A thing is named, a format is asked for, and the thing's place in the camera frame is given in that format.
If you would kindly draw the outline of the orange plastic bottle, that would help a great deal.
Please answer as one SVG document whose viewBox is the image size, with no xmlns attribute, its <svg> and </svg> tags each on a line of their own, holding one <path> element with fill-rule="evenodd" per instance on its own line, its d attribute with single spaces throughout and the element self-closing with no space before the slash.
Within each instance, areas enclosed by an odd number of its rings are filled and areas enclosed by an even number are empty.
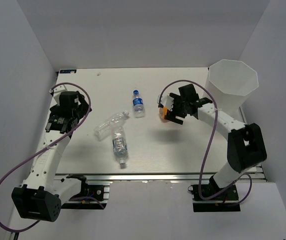
<svg viewBox="0 0 286 240">
<path fill-rule="evenodd" d="M 166 107 L 159 107 L 159 118 L 163 123 L 168 122 L 169 120 L 166 119 L 168 109 Z"/>
</svg>

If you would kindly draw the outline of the small blue Pepsi bottle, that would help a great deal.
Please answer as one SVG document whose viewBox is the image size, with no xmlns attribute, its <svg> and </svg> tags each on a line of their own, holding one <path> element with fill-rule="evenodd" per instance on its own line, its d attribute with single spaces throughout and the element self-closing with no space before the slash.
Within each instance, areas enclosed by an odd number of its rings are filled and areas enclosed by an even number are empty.
<svg viewBox="0 0 286 240">
<path fill-rule="evenodd" d="M 133 91 L 132 105 L 134 116 L 136 118 L 142 118 L 145 116 L 145 106 L 138 90 Z"/>
</svg>

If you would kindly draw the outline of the clear water bottle white-blue label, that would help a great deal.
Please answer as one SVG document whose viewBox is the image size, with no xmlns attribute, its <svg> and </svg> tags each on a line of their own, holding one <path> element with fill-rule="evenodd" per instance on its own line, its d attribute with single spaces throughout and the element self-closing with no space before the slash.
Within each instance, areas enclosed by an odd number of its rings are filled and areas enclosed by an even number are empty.
<svg viewBox="0 0 286 240">
<path fill-rule="evenodd" d="M 125 169 L 129 157 L 126 135 L 122 126 L 113 127 L 111 130 L 113 154 L 121 169 Z"/>
</svg>

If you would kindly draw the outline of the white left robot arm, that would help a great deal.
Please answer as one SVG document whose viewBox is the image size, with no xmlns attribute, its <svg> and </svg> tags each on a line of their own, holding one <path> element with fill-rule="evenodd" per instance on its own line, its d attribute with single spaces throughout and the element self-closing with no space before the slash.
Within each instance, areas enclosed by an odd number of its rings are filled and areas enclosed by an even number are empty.
<svg viewBox="0 0 286 240">
<path fill-rule="evenodd" d="M 45 151 L 34 159 L 29 176 L 11 194 L 21 218 L 54 222 L 62 205 L 72 197 L 82 200 L 88 196 L 85 177 L 69 174 L 56 180 L 55 175 L 72 138 L 63 135 L 77 126 L 89 110 L 79 91 L 60 93 L 57 104 L 50 108 L 43 136 Z"/>
</svg>

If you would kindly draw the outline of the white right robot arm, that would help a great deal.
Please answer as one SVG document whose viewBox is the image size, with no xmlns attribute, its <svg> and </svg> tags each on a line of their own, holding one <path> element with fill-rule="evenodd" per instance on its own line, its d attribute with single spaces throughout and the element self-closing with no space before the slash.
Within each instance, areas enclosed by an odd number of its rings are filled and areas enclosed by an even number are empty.
<svg viewBox="0 0 286 240">
<path fill-rule="evenodd" d="M 261 128 L 256 123 L 246 124 L 223 112 L 211 95 L 199 97 L 193 83 L 178 90 L 178 94 L 171 92 L 159 97 L 162 119 L 182 125 L 186 116 L 193 116 L 212 127 L 210 142 L 215 133 L 227 141 L 227 162 L 210 178 L 208 184 L 209 195 L 219 200 L 248 169 L 267 159 Z"/>
</svg>

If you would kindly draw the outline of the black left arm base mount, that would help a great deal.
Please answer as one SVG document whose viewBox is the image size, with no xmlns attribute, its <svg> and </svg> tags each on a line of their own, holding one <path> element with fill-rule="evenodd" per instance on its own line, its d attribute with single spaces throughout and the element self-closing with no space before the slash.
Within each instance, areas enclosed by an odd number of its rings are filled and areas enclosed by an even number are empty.
<svg viewBox="0 0 286 240">
<path fill-rule="evenodd" d="M 80 192 L 62 204 L 61 209 L 69 210 L 103 210 L 107 206 L 110 186 L 107 183 L 90 181 L 85 175 L 70 174 L 66 180 L 76 180 Z"/>
</svg>

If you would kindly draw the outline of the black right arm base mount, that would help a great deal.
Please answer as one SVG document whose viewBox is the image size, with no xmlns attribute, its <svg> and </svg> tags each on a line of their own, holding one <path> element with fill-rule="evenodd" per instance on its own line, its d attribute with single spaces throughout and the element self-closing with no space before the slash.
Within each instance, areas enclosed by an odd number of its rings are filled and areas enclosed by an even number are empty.
<svg viewBox="0 0 286 240">
<path fill-rule="evenodd" d="M 199 185 L 190 185 L 187 191 L 192 195 L 194 213 L 240 212 L 239 195 L 235 185 L 211 199 L 204 200 L 199 195 Z"/>
</svg>

